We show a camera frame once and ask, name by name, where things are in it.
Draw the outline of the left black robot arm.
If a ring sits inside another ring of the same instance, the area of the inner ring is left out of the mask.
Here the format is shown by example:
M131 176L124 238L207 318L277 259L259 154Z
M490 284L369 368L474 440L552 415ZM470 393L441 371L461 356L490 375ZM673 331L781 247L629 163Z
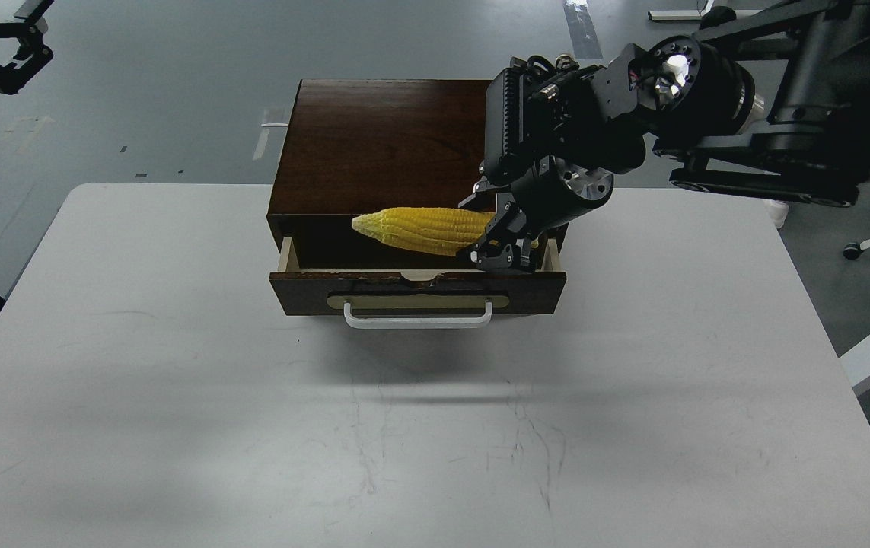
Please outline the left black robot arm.
M679 163L682 190L855 205L870 180L870 1L714 9L602 65L513 58L488 86L481 177L460 202L494 216L457 256L534 272L532 243L604 206L649 154Z

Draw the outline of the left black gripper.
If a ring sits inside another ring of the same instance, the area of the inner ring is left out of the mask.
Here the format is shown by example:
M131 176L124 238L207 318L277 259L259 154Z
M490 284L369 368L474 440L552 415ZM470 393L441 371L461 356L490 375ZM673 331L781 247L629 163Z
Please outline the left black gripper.
M512 58L486 89L480 180L457 205L491 219L468 260L493 273L538 269L538 233L602 207L615 174L645 156L629 76L570 56Z

